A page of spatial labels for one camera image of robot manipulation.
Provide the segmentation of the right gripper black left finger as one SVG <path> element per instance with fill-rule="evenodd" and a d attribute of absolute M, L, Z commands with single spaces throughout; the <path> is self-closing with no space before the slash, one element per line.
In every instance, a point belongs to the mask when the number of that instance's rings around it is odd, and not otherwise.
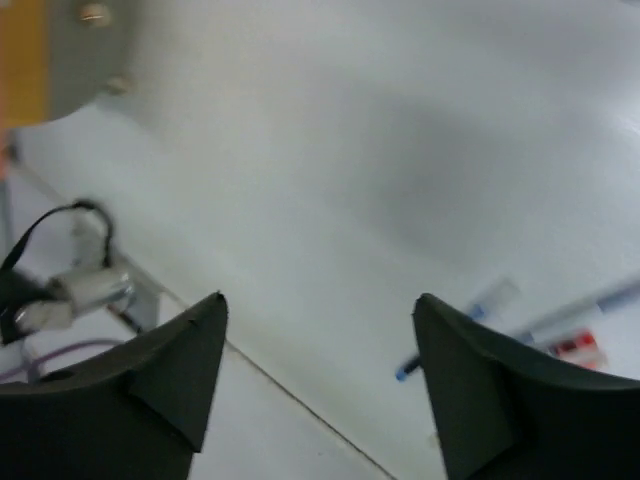
<path fill-rule="evenodd" d="M 203 449 L 227 320 L 216 292 L 37 383 L 2 385 L 2 478 L 187 478 Z"/>

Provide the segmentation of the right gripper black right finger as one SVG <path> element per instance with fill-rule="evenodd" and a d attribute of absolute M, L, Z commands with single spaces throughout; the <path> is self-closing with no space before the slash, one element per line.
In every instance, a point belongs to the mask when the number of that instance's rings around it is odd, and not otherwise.
<path fill-rule="evenodd" d="M 431 294 L 413 324 L 448 478 L 638 478 L 638 381 L 555 359 Z"/>

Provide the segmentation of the red gel pen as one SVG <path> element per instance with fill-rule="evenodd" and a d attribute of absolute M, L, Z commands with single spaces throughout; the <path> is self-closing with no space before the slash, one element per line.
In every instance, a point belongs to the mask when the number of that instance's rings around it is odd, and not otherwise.
<path fill-rule="evenodd" d="M 606 355 L 589 329 L 577 330 L 554 340 L 548 346 L 548 353 L 590 370 L 600 370 L 607 365 Z"/>

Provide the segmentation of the clear blue-cap pen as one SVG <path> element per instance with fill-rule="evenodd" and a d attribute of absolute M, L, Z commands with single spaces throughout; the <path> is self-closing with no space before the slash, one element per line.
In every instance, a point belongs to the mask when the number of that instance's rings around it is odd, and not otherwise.
<path fill-rule="evenodd" d="M 592 311 L 607 314 L 639 300 L 639 279 L 621 283 L 608 290 L 593 293 L 551 313 L 536 319 L 528 325 L 510 333 L 512 338 L 531 343 L 536 333 L 556 327 L 575 324 L 580 318 Z"/>

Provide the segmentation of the right arm base connector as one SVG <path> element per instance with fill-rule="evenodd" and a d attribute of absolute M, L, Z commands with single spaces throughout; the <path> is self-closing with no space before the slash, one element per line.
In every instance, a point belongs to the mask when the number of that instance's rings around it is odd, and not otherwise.
<path fill-rule="evenodd" d="M 105 233 L 95 266 L 77 267 L 38 282 L 17 269 L 35 229 L 50 216 L 86 211 L 103 223 Z M 1 262 L 1 344 L 7 346 L 41 331 L 69 329 L 95 310 L 128 307 L 135 295 L 131 269 L 115 259 L 115 223 L 99 203 L 78 199 L 56 207 L 34 222 Z"/>

